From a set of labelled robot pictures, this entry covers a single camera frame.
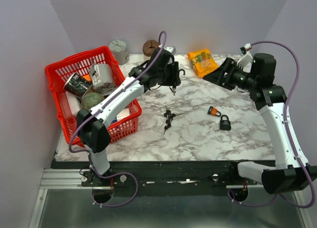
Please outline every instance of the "gray wall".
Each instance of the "gray wall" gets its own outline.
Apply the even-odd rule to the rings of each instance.
[[[59,128],[44,73],[74,53],[49,0],[0,0],[0,227],[28,226]]]
[[[264,39],[286,0],[50,0],[75,50],[113,39],[141,53],[148,39],[168,33],[178,53],[208,47],[237,53],[242,44]]]
[[[299,143],[311,165],[317,165],[317,5],[316,0],[288,0],[266,39],[282,42],[298,56],[301,74],[290,102],[290,114]],[[263,45],[260,51],[271,53],[277,60],[276,83],[290,90],[295,78],[295,64],[290,54],[278,46]],[[309,188],[304,191],[311,199]],[[317,227],[317,204],[310,215]]]

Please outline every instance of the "chip bag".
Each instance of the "chip bag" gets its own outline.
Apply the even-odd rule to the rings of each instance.
[[[187,56],[195,74],[200,78],[218,68],[218,64],[214,61],[208,49],[190,52]]]

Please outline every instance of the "marble tabletop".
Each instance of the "marble tabletop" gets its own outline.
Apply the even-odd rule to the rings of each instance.
[[[213,57],[220,65],[227,55]],[[143,110],[139,130],[107,147],[109,161],[275,159],[265,123],[248,93],[228,91],[198,78],[186,55],[177,55],[175,60],[186,71],[176,95],[168,87],[161,87],[137,98]],[[127,76],[131,68],[142,62],[143,55],[130,55],[128,63],[120,66],[121,71]],[[229,116],[230,131],[219,129],[220,118],[207,114],[210,106]],[[163,135],[166,109],[177,116]],[[55,158],[56,161],[88,160],[86,152],[68,151],[63,134]]]

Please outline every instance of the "black padlock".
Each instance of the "black padlock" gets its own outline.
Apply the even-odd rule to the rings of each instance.
[[[229,117],[223,114],[220,118],[220,130],[229,131],[231,130],[231,123],[229,121]]]

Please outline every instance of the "red basket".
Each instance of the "red basket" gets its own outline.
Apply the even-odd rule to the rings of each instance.
[[[95,63],[108,64],[111,67],[112,76],[116,85],[119,86],[122,84],[125,78],[118,67],[118,62],[114,59],[107,46],[101,46],[94,50],[69,56],[45,68],[50,90],[52,91],[57,107],[57,118],[60,120],[67,143],[69,143],[76,130],[77,119],[71,114],[64,84],[74,72],[77,72],[81,76],[88,75],[92,61]],[[107,129],[111,135],[111,143],[138,130],[139,116],[142,113],[142,109],[136,99],[128,105],[128,108],[130,110],[130,116],[111,124]],[[75,138],[73,145],[83,146],[79,137]]]

